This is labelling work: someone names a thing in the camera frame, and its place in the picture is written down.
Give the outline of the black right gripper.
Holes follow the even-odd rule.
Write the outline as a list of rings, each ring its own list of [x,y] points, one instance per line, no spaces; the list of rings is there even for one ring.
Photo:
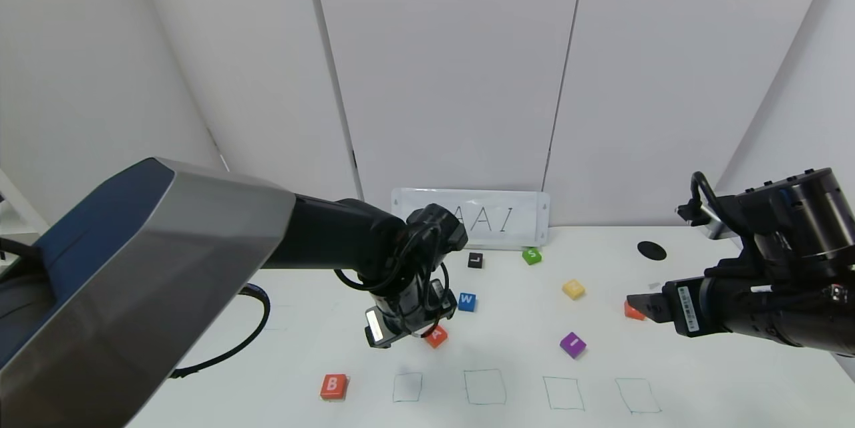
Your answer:
[[[766,282],[752,278],[698,276],[666,282],[662,293],[632,294],[626,302],[655,323],[667,322],[667,301],[675,330],[685,337],[724,333],[774,340],[774,323],[756,309],[765,295],[754,293]]]

